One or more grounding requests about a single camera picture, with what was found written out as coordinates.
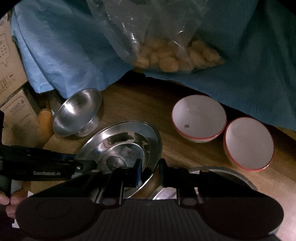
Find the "person's left hand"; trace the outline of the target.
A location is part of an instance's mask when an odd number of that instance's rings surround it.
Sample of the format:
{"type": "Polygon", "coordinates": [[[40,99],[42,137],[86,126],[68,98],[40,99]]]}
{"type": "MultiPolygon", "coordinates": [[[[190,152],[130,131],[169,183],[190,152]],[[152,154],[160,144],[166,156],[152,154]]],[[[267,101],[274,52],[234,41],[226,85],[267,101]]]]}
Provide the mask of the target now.
{"type": "Polygon", "coordinates": [[[24,201],[28,196],[28,191],[31,189],[31,182],[22,182],[22,188],[14,192],[11,197],[7,197],[4,192],[1,191],[1,205],[6,207],[6,214],[9,218],[16,218],[16,208],[24,201]]]}

